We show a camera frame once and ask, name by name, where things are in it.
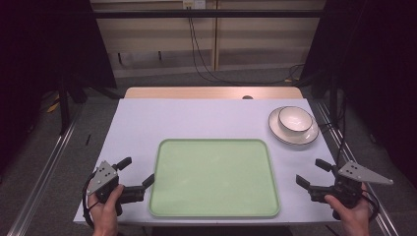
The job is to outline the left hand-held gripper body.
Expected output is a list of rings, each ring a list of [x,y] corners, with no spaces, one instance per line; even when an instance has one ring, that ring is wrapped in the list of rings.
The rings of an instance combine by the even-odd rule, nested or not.
[[[86,193],[89,196],[95,194],[98,201],[105,204],[110,193],[119,185],[118,171],[116,171],[107,161],[101,161],[93,172],[92,179],[88,182]],[[123,204],[142,202],[144,200],[145,192],[146,189],[144,189],[142,185],[125,187],[115,205],[117,215],[120,216],[122,214]]]

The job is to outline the black metal stand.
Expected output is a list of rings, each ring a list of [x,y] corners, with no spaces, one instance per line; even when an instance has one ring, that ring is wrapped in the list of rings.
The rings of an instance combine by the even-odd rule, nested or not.
[[[68,106],[68,93],[66,88],[66,74],[63,70],[60,71],[59,77],[59,104],[61,112],[61,131],[60,134],[64,135],[70,124],[70,113]]]

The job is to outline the black horizontal bar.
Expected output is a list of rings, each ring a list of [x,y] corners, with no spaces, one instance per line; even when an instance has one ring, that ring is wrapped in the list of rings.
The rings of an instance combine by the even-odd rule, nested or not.
[[[323,10],[144,10],[94,11],[98,19],[147,18],[320,18]]]

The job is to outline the person's right hand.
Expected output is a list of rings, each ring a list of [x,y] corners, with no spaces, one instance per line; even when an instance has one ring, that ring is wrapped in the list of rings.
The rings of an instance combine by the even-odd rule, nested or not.
[[[370,208],[366,200],[361,199],[354,208],[345,207],[332,195],[326,195],[325,201],[339,214],[343,236],[370,236]]]

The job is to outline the white plate with dark rim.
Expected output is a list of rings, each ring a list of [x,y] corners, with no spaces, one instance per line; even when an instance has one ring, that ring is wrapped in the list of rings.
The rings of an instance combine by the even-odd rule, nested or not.
[[[282,107],[278,107],[274,109],[268,117],[268,125],[272,133],[280,141],[286,144],[302,146],[302,145],[307,145],[307,144],[312,143],[318,137],[319,132],[320,132],[318,123],[315,120],[315,118],[309,113],[311,117],[313,118],[313,126],[306,133],[302,135],[289,136],[278,127],[278,112],[280,111]]]

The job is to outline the wooden table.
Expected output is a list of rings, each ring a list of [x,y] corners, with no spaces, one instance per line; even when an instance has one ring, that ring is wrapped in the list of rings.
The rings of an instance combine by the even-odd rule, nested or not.
[[[301,99],[294,87],[144,87],[128,88],[125,98],[179,99]]]

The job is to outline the white table cover sheet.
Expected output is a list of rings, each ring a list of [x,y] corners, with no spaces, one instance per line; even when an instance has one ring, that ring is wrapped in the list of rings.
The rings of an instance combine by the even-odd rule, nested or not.
[[[134,99],[120,101],[101,150],[100,159],[116,163],[129,156],[133,162],[120,173],[127,186],[154,175],[157,152],[165,140],[251,139],[268,147],[280,210],[274,217],[158,217],[151,214],[151,189],[141,203],[123,207],[120,222],[126,224],[293,224],[331,222],[331,210],[311,201],[299,187],[296,175],[315,185],[328,186],[333,178],[315,165],[317,158],[331,161],[322,137],[302,146],[281,142],[270,130],[268,117],[282,106],[305,110],[305,99]]]

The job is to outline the aluminium floor rail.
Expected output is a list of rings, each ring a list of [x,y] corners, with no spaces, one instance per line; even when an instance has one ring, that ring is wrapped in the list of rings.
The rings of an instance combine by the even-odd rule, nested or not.
[[[84,106],[80,105],[75,109],[75,114],[72,120],[69,122],[63,134],[59,135],[59,138],[54,146],[53,151],[50,153],[45,166],[42,169],[40,176],[37,178],[29,197],[21,207],[19,214],[17,215],[14,223],[12,224],[7,236],[25,236],[33,216],[38,209],[44,193],[51,181],[56,166],[58,165],[61,156],[63,155],[68,142],[71,140],[76,124],[78,123],[81,114],[84,110]]]
[[[343,133],[335,126],[330,123],[330,112],[323,101],[312,101],[312,110],[316,115],[316,118],[322,122],[324,121],[322,134],[325,137],[330,149],[334,150],[333,159],[337,160],[338,163],[343,164],[346,162],[357,163],[350,146],[344,140]],[[367,195],[370,202],[371,215],[374,217],[373,221],[378,224],[379,230],[383,236],[399,236],[395,229],[393,222],[391,221],[385,207],[383,206],[380,198],[375,193],[373,183],[365,184]]]

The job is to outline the white bowl with dark rim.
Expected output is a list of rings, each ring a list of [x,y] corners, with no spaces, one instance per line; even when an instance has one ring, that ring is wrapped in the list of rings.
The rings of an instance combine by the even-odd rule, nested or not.
[[[278,112],[278,127],[289,136],[302,135],[313,126],[313,118],[303,108],[284,106]]]

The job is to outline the light green tray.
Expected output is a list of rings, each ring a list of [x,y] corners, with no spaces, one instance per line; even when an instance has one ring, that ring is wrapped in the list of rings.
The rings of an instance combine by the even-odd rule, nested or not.
[[[280,210],[261,140],[160,143],[149,210],[158,217],[274,217]]]

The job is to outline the black curtain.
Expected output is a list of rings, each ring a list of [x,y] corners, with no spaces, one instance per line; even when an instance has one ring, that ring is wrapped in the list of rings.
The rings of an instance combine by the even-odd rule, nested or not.
[[[90,0],[0,0],[0,174],[62,85],[116,86]]]
[[[326,0],[301,80],[342,89],[417,188],[417,0]]]

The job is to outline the person's left hand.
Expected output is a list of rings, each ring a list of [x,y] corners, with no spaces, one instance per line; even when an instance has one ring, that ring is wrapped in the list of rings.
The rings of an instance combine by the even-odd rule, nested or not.
[[[92,236],[117,236],[118,221],[116,202],[122,195],[124,186],[119,184],[111,193],[105,204],[98,201],[97,196],[88,196],[88,207],[94,224]]]

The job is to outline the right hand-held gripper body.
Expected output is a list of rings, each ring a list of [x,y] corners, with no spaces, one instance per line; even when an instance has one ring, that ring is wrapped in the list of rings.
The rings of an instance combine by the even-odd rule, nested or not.
[[[391,179],[353,162],[347,162],[342,167],[336,166],[336,171],[332,174],[334,176],[333,185],[328,187],[311,185],[309,195],[312,202],[325,204],[325,196],[332,195],[345,207],[354,208],[361,199],[366,200],[368,203],[371,202],[368,197],[363,195],[363,183],[393,184]]]

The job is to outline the wooden wall post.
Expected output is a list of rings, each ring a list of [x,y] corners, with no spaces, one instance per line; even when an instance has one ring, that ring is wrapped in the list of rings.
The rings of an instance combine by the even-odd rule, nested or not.
[[[218,0],[212,0],[212,9],[217,10]],[[218,67],[218,48],[217,48],[217,18],[212,19],[212,49],[211,49],[211,68],[213,71],[217,70]]]

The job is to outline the yellow floor tape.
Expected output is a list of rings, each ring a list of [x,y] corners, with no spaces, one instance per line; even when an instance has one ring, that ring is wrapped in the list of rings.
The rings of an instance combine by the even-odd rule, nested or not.
[[[49,105],[49,107],[46,109],[46,112],[47,112],[47,113],[51,113],[51,112],[55,111],[55,110],[56,110],[56,108],[58,107],[59,103],[60,103],[60,95],[57,95],[57,96],[54,98],[53,102],[52,102],[52,103]]]

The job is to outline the white wall socket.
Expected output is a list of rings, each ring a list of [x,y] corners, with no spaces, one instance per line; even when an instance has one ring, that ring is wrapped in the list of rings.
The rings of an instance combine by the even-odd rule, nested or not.
[[[186,10],[204,10],[207,7],[206,0],[182,0],[182,4]]]

